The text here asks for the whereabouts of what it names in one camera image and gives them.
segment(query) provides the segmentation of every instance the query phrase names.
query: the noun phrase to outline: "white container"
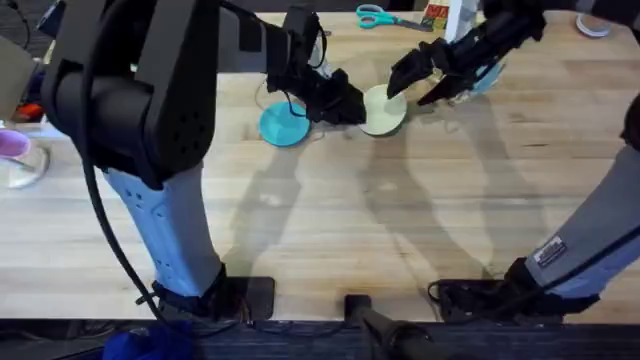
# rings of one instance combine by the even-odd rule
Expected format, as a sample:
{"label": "white container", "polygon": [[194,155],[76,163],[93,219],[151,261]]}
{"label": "white container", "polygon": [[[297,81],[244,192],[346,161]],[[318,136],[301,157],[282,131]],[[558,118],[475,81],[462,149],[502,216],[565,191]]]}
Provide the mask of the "white container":
{"label": "white container", "polygon": [[450,0],[444,39],[451,43],[467,35],[476,26],[477,14],[478,0]]}

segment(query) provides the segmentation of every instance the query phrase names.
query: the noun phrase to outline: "black cable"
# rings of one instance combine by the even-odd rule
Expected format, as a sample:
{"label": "black cable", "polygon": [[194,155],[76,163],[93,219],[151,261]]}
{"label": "black cable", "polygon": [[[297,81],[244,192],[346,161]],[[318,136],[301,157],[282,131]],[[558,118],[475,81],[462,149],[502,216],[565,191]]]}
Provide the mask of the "black cable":
{"label": "black cable", "polygon": [[24,41],[24,44],[22,44],[22,48],[26,50],[29,44],[31,44],[31,28],[29,28],[29,22],[27,21],[27,18],[24,16],[24,13],[22,12],[22,10],[20,10],[18,2],[16,2],[15,0],[4,0],[2,2],[2,5],[5,5],[9,9],[15,11],[18,17],[20,17],[20,21],[24,25],[26,34],[26,39]]}
{"label": "black cable", "polygon": [[91,146],[90,146],[90,133],[89,133],[89,118],[91,117],[91,90],[93,88],[93,80],[94,74],[96,71],[96,66],[98,63],[98,59],[103,55],[103,45],[107,38],[107,35],[112,31],[114,26],[116,25],[116,19],[121,16],[127,9],[127,5],[133,0],[115,0],[113,4],[107,9],[107,12],[100,23],[98,28],[98,32],[96,34],[95,41],[91,45],[89,50],[89,55],[87,62],[82,71],[82,83],[81,83],[81,93],[80,93],[80,121],[78,122],[78,134],[77,134],[77,147],[78,152],[82,158],[82,170],[84,172],[85,181],[87,184],[87,188],[89,190],[89,197],[91,199],[91,205],[93,206],[93,210],[98,218],[98,222],[100,223],[100,227],[102,232],[104,233],[107,243],[109,247],[113,251],[116,259],[126,272],[127,276],[131,279],[135,287],[138,289],[142,298],[147,303],[149,310],[153,314],[153,316],[164,326],[166,326],[171,332],[185,336],[190,339],[203,339],[207,337],[211,337],[213,335],[218,335],[222,332],[231,330],[233,327],[237,325],[232,324],[221,329],[214,330],[211,333],[191,336],[183,333],[182,331],[174,328],[168,320],[162,315],[158,307],[156,306],[153,298],[144,283],[136,273],[133,266],[127,259],[126,254],[120,247],[118,240],[113,232],[111,224],[109,223],[109,219],[107,217],[106,211],[104,209],[104,204],[102,203],[102,198],[100,196],[100,190],[98,188],[98,184],[96,181],[95,169],[93,167],[93,163],[91,161]]}
{"label": "black cable", "polygon": [[322,66],[322,63],[324,63],[324,60],[327,58],[327,34],[325,33],[324,29],[322,28],[322,25],[320,26],[320,34],[322,37],[322,58],[320,59],[320,62],[318,63],[318,65],[316,66],[311,66],[311,68],[313,70],[317,70]]}
{"label": "black cable", "polygon": [[289,102],[289,112],[291,113],[291,115],[295,116],[295,117],[307,117],[307,115],[304,114],[298,114],[297,112],[295,112],[293,110],[293,103],[291,102],[291,97],[289,96],[289,93],[284,91],[284,90],[280,90],[282,91],[282,93],[284,94],[284,96],[287,97],[287,101]]}
{"label": "black cable", "polygon": [[[550,290],[553,290],[554,288],[568,282],[569,280],[577,277],[578,275],[582,274],[583,272],[585,272],[587,269],[589,269],[591,266],[595,265],[596,263],[602,261],[603,259],[605,259],[607,256],[613,254],[615,251],[619,250],[620,248],[622,248],[624,245],[628,244],[630,241],[632,241],[633,239],[637,238],[640,236],[640,225],[636,226],[635,228],[631,229],[630,231],[628,231],[627,233],[625,233],[624,235],[622,235],[621,237],[619,237],[616,241],[614,241],[613,243],[611,243],[609,246],[607,246],[606,248],[604,248],[602,251],[600,251],[599,253],[595,254],[594,256],[592,256],[591,258],[589,258],[589,260],[587,260],[586,262],[582,263],[581,265],[577,266],[576,268],[574,268],[573,270],[569,271],[568,273],[566,273],[565,275],[547,283],[546,285],[537,288],[536,290],[530,291],[512,301],[509,301],[508,303],[498,307],[497,309],[494,310],[490,310],[490,311],[486,311],[477,315],[473,315],[470,316],[466,319],[461,319],[459,321],[452,321],[449,324],[452,325],[464,325],[464,324],[469,324],[478,320],[483,320],[483,319],[491,319],[493,317],[496,317],[502,313],[504,313],[507,310],[510,310],[514,307],[516,307],[517,305],[520,305],[522,303],[525,303],[533,298],[535,298],[536,296],[540,296]],[[446,281],[446,280],[439,280],[439,281],[435,281],[431,284],[429,284],[429,289],[431,289],[432,286],[436,286],[440,283],[440,281]]]}

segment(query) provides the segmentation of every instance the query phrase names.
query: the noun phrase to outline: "pink cup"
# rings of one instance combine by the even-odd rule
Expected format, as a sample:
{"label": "pink cup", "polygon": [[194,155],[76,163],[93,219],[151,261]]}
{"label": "pink cup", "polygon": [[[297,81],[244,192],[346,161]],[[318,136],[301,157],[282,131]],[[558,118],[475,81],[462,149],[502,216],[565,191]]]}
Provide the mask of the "pink cup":
{"label": "pink cup", "polygon": [[31,141],[17,131],[0,130],[0,157],[14,158],[29,152]]}

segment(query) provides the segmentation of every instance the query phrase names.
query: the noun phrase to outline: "scissors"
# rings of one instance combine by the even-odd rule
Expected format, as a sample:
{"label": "scissors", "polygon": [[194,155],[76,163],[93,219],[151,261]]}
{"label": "scissors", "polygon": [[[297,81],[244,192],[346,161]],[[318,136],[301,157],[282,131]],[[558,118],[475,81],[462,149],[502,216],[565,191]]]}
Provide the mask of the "scissors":
{"label": "scissors", "polygon": [[390,13],[384,11],[384,9],[378,5],[365,4],[356,8],[356,15],[360,18],[358,25],[363,29],[373,29],[378,25],[398,25],[409,29],[431,32],[432,30],[426,28],[413,21],[401,19],[397,16],[393,16]]}

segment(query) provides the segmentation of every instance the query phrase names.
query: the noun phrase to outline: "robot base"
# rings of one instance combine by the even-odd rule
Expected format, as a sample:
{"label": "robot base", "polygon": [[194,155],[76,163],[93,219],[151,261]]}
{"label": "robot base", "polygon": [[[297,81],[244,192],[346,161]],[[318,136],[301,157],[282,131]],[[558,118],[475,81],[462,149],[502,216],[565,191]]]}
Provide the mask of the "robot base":
{"label": "robot base", "polygon": [[484,323],[504,325],[561,324],[563,316],[523,313],[522,305],[502,314],[493,314],[492,310],[513,300],[503,296],[500,285],[503,280],[443,280],[437,286],[436,303],[440,307],[440,316],[445,323],[464,323],[469,317],[490,314],[479,320]]}
{"label": "robot base", "polygon": [[[275,280],[270,277],[225,277],[222,286],[211,297],[212,321],[233,319],[268,320],[273,316]],[[160,311],[168,320],[190,320],[194,314],[175,307],[172,301],[160,300]]]}

